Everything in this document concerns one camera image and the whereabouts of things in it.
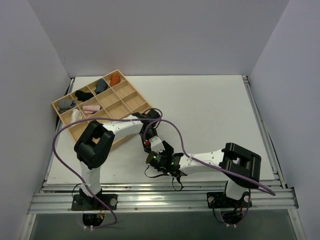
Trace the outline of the orange rolled sock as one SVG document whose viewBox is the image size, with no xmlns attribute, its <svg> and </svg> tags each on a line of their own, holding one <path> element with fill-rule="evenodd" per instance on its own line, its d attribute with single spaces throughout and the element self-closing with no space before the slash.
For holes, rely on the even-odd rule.
<svg viewBox="0 0 320 240">
<path fill-rule="evenodd" d="M 111 87 L 114 87 L 115 85 L 119 84 L 121 82 L 121 76 L 118 73 L 114 73 L 110 78 L 109 85 Z"/>
</svg>

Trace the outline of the white rolled sock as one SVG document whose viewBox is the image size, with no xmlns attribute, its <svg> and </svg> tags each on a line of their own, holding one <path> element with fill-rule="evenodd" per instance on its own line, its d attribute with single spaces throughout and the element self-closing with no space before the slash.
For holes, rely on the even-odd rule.
<svg viewBox="0 0 320 240">
<path fill-rule="evenodd" d="M 83 119 L 83 114 L 79 109 L 73 109 L 71 113 L 70 123 L 77 122 Z"/>
</svg>

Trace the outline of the pink rolled sock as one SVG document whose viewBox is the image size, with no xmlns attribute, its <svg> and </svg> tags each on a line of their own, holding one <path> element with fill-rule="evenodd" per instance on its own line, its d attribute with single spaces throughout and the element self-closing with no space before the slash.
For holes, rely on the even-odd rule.
<svg viewBox="0 0 320 240">
<path fill-rule="evenodd" d="M 92 115 L 98 111 L 100 111 L 101 109 L 101 106 L 100 105 L 83 105 L 82 106 L 82 110 L 83 110 L 83 113 L 86 114 L 86 115 Z"/>
</svg>

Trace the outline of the grey striped rolled sock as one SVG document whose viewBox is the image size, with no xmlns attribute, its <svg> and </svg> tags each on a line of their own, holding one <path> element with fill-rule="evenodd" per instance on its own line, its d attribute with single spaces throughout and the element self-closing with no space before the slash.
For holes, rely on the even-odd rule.
<svg viewBox="0 0 320 240">
<path fill-rule="evenodd" d="M 72 99 L 62 99 L 57 103 L 58 112 L 64 113 L 76 106 L 76 102 Z"/>
</svg>

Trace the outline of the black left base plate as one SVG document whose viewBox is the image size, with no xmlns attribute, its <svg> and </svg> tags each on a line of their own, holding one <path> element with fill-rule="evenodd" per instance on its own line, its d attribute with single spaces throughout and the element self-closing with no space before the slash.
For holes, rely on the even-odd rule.
<svg viewBox="0 0 320 240">
<path fill-rule="evenodd" d="M 98 198 L 107 205 L 111 210 L 117 209 L 118 195 L 117 194 L 98 194 Z M 98 211 L 106 210 L 107 208 L 94 197 L 89 197 L 83 194 L 75 194 L 73 196 L 71 210 L 72 211 Z"/>
</svg>

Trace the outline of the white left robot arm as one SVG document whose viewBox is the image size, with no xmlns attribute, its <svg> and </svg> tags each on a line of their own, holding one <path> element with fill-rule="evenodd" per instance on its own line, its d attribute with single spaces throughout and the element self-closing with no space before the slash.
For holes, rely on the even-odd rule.
<svg viewBox="0 0 320 240">
<path fill-rule="evenodd" d="M 150 108 L 148 113 L 134 112 L 118 121 L 100 123 L 97 120 L 89 122 L 74 146 L 77 159 L 80 161 L 82 183 L 79 195 L 83 204 L 90 210 L 100 206 L 102 193 L 100 183 L 101 166 L 105 163 L 115 141 L 130 135 L 140 134 L 146 153 L 152 150 L 161 153 L 164 144 L 158 140 L 155 147 L 151 141 L 158 136 L 154 129 L 154 120 L 161 119 L 159 110 Z"/>
</svg>

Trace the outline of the wooden compartment tray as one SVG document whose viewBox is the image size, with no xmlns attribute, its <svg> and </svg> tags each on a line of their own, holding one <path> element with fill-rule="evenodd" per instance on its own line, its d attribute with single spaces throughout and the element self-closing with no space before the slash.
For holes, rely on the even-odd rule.
<svg viewBox="0 0 320 240">
<path fill-rule="evenodd" d="M 131 82 L 118 70 L 94 77 L 84 83 L 74 82 L 73 90 L 52 102 L 52 107 L 63 125 L 78 115 L 84 122 L 77 123 L 57 138 L 56 147 L 74 151 L 74 145 L 88 126 L 90 117 L 124 119 L 133 113 L 149 113 L 152 107 Z"/>
</svg>

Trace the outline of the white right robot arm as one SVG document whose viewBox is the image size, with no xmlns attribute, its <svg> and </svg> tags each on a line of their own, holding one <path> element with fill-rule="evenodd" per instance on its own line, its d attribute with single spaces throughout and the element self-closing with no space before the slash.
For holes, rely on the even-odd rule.
<svg viewBox="0 0 320 240">
<path fill-rule="evenodd" d="M 189 155 L 168 155 L 152 151 L 146 164 L 177 180 L 197 173 L 224 173 L 228 180 L 222 200 L 225 205 L 232 207 L 240 201 L 244 192 L 259 188 L 257 183 L 260 182 L 261 161 L 262 158 L 257 153 L 229 142 L 216 151 Z"/>
</svg>

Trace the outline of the dark grey rolled sock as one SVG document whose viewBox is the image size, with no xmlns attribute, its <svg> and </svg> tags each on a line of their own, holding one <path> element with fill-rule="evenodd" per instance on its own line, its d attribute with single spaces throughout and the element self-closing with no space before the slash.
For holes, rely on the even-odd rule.
<svg viewBox="0 0 320 240">
<path fill-rule="evenodd" d="M 108 89 L 107 82 L 103 78 L 101 78 L 96 82 L 96 88 L 95 88 L 94 92 L 98 95 L 107 89 Z"/>
</svg>

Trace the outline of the black rolled sock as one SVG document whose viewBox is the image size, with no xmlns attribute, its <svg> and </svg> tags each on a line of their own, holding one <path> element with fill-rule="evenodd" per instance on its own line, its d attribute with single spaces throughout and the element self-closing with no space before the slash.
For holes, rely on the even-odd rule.
<svg viewBox="0 0 320 240">
<path fill-rule="evenodd" d="M 84 92 L 82 90 L 76 90 L 75 91 L 75 97 L 78 101 L 85 102 L 89 99 L 93 98 L 94 95 L 91 92 Z"/>
</svg>

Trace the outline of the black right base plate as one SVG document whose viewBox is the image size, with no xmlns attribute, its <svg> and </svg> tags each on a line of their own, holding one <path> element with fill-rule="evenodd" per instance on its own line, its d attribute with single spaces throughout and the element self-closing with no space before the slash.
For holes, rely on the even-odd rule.
<svg viewBox="0 0 320 240">
<path fill-rule="evenodd" d="M 251 208 L 253 206 L 252 201 L 249 201 L 249 192 L 246 191 L 242 194 L 239 200 L 235 200 L 229 197 L 222 192 L 207 192 L 207 206 L 212 209 L 231 209 L 236 207 L 242 208 Z"/>
</svg>

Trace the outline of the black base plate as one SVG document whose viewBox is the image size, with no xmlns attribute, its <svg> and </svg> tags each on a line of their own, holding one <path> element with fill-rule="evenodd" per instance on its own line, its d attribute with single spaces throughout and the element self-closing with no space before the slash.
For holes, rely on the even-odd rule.
<svg viewBox="0 0 320 240">
<path fill-rule="evenodd" d="M 117 194 L 98 194 L 98 198 L 107 205 L 111 210 L 117 209 L 118 195 Z M 72 211 L 98 211 L 106 210 L 107 208 L 94 197 L 89 197 L 83 194 L 75 194 L 73 196 L 71 210 Z"/>
<path fill-rule="evenodd" d="M 242 208 L 251 208 L 253 206 L 252 201 L 249 201 L 249 192 L 246 191 L 242 194 L 239 200 L 235 200 L 229 197 L 222 192 L 207 192 L 207 206 L 212 209 L 231 209 L 236 207 Z"/>
</svg>

